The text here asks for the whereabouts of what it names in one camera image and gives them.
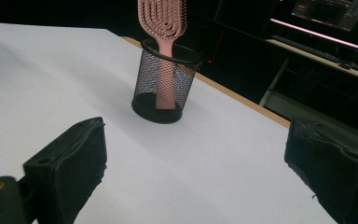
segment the metal mesh container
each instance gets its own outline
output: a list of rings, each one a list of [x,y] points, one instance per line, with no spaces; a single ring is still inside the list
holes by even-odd
[[[158,53],[158,44],[153,39],[141,44],[143,52],[132,109],[156,123],[176,122],[182,117],[201,58],[197,52],[176,44],[172,57]]]

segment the screen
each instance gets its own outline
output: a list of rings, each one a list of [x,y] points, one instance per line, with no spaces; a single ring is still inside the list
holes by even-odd
[[[271,21],[286,27],[277,29],[358,49],[358,0],[280,0]]]

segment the pink hairbrush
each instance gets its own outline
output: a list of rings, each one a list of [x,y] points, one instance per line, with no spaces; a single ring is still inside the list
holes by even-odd
[[[142,28],[158,43],[158,51],[172,57],[172,45],[186,29],[185,0],[138,0],[138,18]],[[156,109],[175,109],[172,65],[159,63]]]

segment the light strip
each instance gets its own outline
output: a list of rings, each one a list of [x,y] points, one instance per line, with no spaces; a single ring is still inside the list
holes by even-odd
[[[286,22],[283,22],[283,21],[277,21],[275,19],[271,19],[271,21],[279,23],[279,24],[282,24],[282,25],[285,25],[285,26],[288,26],[288,27],[291,27],[291,28],[294,28],[294,29],[297,29],[299,31],[302,31],[302,32],[305,32],[305,33],[308,33],[308,34],[311,34],[311,35],[317,35],[319,37],[322,37],[322,38],[325,38],[325,39],[328,39],[328,40],[332,40],[332,41],[336,41],[336,42],[338,42],[340,44],[344,44],[344,45],[347,45],[347,46],[350,46],[350,47],[358,49],[358,45],[354,45],[352,43],[345,42],[343,40],[335,39],[335,38],[333,38],[331,36],[328,36],[328,35],[322,35],[322,34],[313,32],[311,30],[307,30],[307,29],[304,29],[304,28],[301,28],[301,27],[298,27],[298,26],[294,26],[292,24],[289,24],[289,23],[286,23]]]

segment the white tabletop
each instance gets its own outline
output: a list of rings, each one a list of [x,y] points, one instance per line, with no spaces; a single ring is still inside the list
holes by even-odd
[[[335,223],[283,161],[288,130],[194,80],[183,117],[131,109],[141,50],[101,29],[0,24],[0,175],[103,117],[103,182],[82,223]]]

